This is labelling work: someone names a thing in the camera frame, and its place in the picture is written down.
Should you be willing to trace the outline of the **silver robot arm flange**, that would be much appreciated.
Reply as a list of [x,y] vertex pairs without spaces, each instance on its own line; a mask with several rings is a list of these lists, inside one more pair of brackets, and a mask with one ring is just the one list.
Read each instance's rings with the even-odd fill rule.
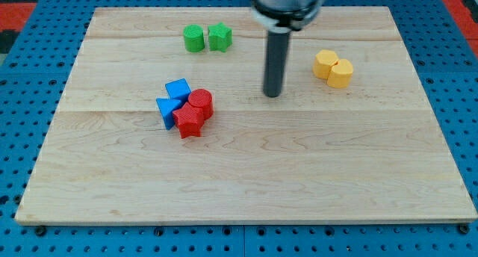
[[251,0],[252,16],[268,31],[301,31],[319,14],[325,0]]

